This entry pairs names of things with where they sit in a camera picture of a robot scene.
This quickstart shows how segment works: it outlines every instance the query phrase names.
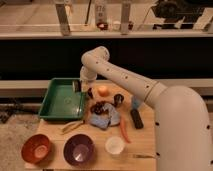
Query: orange carrot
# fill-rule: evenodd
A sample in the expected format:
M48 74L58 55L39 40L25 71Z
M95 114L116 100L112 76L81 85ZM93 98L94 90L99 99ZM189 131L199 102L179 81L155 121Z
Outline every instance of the orange carrot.
M126 121L122 116L120 118L121 118L121 120L120 120L121 134L127 143L131 143L131 141L129 140L129 137L127 135L127 132L126 132Z

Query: cable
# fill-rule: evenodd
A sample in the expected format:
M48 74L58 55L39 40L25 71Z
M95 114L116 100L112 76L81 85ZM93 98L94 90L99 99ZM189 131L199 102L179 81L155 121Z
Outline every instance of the cable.
M145 21L146 21L146 19L147 19L147 17L148 17L148 14L149 14L149 12L150 12L150 10L151 10L151 7L149 7L149 9L148 9L148 11L147 11L147 13L146 13L146 15L145 15L145 17L144 17L142 23L138 26L138 29L137 29L137 30L140 30L141 27L143 26L143 24L145 23Z
M85 25L88 24L91 4L92 4L92 0L89 0L89 4L88 4L88 8L87 8L87 16L86 16L86 20L85 20Z

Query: red bowl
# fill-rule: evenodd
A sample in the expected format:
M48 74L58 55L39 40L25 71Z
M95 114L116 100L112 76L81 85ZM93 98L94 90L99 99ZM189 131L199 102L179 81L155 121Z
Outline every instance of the red bowl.
M23 145L21 155L24 161L38 163L50 152L51 143L49 138L43 134L30 137Z
M64 158L74 166L87 163L92 158L93 153L93 141L84 134L72 136L64 146Z

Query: green plastic tray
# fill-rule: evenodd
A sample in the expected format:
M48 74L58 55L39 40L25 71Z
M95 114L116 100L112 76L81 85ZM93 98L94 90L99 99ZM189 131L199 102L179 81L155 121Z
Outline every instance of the green plastic tray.
M46 92L39 117L51 121L80 120L84 114L86 94L74 92L73 78L54 78Z

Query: paper cup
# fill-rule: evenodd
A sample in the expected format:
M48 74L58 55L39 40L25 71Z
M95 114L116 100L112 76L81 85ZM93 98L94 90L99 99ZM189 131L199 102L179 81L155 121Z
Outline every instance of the paper cup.
M124 147L124 141L118 136L108 138L105 143L106 151L112 156L118 156L119 154L121 154L124 150Z

